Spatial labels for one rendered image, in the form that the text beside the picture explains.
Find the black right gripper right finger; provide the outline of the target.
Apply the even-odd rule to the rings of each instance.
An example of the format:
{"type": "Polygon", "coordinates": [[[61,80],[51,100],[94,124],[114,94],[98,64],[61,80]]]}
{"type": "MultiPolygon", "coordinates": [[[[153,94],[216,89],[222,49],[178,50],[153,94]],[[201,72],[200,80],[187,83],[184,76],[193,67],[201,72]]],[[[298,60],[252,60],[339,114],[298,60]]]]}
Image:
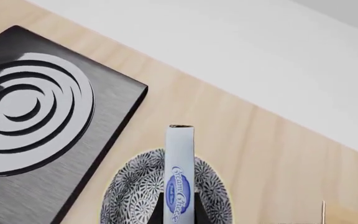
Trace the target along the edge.
{"type": "Polygon", "coordinates": [[[195,192],[195,224],[212,224],[201,201],[200,194],[195,192]]]}

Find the white cream cheese box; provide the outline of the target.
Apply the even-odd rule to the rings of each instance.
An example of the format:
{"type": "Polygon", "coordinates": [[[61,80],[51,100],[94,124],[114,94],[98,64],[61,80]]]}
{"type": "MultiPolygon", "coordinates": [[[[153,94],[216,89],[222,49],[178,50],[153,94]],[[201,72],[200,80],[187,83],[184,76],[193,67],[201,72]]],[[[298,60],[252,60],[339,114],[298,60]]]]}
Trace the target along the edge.
{"type": "Polygon", "coordinates": [[[164,150],[163,224],[195,224],[194,127],[169,126],[164,150]]]}

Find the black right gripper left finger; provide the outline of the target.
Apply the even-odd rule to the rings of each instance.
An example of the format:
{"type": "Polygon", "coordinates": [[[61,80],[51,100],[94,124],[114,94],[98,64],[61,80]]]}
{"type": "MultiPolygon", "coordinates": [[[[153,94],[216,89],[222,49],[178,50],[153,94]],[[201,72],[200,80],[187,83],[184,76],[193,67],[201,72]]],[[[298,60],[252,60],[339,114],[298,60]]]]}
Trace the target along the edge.
{"type": "Polygon", "coordinates": [[[163,224],[163,209],[164,209],[164,193],[161,192],[158,196],[155,208],[147,222],[147,224],[163,224]]]}

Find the flat black stove plate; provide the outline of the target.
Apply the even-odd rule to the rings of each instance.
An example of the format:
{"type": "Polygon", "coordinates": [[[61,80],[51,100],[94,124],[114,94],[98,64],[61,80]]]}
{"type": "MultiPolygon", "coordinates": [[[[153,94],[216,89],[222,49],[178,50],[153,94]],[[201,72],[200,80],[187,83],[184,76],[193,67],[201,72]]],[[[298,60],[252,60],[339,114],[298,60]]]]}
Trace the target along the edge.
{"type": "Polygon", "coordinates": [[[24,27],[0,33],[0,224],[59,224],[147,91],[24,27]]]}

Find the black patterned bowl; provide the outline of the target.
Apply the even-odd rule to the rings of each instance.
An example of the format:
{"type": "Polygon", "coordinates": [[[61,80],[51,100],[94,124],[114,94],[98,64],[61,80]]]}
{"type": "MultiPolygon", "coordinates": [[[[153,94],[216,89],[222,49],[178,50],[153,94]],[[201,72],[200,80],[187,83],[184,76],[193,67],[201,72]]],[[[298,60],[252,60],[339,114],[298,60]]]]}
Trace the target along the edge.
{"type": "MultiPolygon", "coordinates": [[[[101,207],[100,224],[146,224],[163,192],[164,150],[138,154],[119,169],[101,207]]],[[[232,224],[226,188],[207,162],[195,158],[195,190],[212,224],[232,224]]]]}

